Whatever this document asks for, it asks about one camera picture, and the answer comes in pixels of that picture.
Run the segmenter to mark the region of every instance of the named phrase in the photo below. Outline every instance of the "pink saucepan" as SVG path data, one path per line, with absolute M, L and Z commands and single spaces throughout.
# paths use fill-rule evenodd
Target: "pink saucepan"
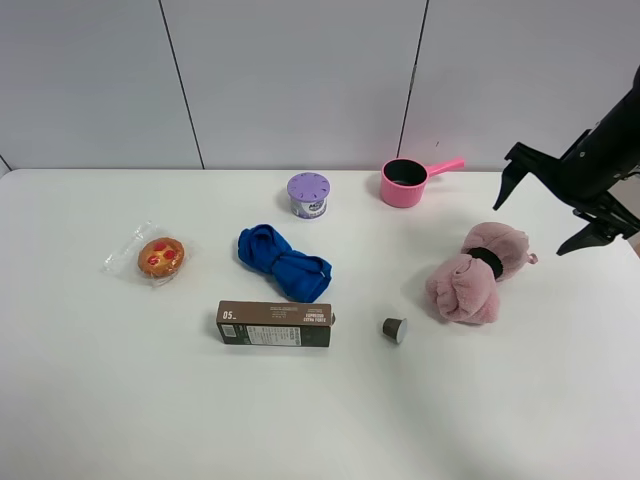
M 422 165 L 408 158 L 389 160 L 382 167 L 380 196 L 392 207 L 413 207 L 422 198 L 429 178 L 464 167 L 464 158 L 458 157 L 437 165 Z

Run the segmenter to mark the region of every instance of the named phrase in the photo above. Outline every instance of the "purple lid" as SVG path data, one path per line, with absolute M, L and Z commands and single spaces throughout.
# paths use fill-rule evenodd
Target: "purple lid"
M 299 173 L 289 180 L 287 193 L 295 200 L 315 203 L 329 195 L 329 180 L 313 172 Z

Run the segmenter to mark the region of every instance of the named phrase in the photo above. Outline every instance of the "blue cloth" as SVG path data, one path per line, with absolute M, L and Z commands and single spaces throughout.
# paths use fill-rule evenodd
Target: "blue cloth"
M 297 252 L 271 225 L 242 231 L 238 257 L 251 268 L 273 275 L 284 293 L 296 302 L 311 303 L 331 281 L 331 264 Z

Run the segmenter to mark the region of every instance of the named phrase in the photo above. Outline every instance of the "pink handle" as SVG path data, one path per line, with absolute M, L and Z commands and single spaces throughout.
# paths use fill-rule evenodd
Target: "pink handle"
M 427 174 L 430 177 L 433 177 L 450 170 L 458 170 L 460 168 L 464 168 L 464 158 L 456 157 L 453 160 L 437 163 L 436 165 L 425 165 L 425 168 L 427 169 Z

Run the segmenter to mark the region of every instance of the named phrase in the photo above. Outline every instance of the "cookie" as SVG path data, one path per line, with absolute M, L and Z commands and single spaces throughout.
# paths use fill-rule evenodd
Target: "cookie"
M 173 238 L 156 238 L 147 243 L 138 255 L 138 267 L 149 277 L 173 275 L 184 261 L 184 247 Z

